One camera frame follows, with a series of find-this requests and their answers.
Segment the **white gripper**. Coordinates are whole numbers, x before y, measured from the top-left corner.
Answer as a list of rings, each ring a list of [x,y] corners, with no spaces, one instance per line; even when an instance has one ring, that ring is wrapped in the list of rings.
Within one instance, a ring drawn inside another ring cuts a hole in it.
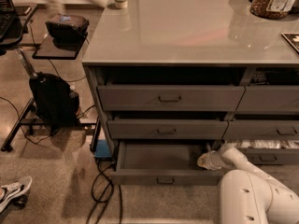
[[[208,153],[202,154],[199,159],[204,159],[204,162],[197,162],[197,165],[205,170],[220,170],[222,168],[230,169],[231,165],[226,163],[220,156],[220,154],[215,151],[209,151]]]

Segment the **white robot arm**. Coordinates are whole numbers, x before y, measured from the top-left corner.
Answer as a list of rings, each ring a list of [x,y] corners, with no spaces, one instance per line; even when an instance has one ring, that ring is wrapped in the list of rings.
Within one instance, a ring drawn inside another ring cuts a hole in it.
[[[202,154],[197,165],[230,169],[219,184],[220,224],[299,224],[299,197],[258,168],[235,146]]]

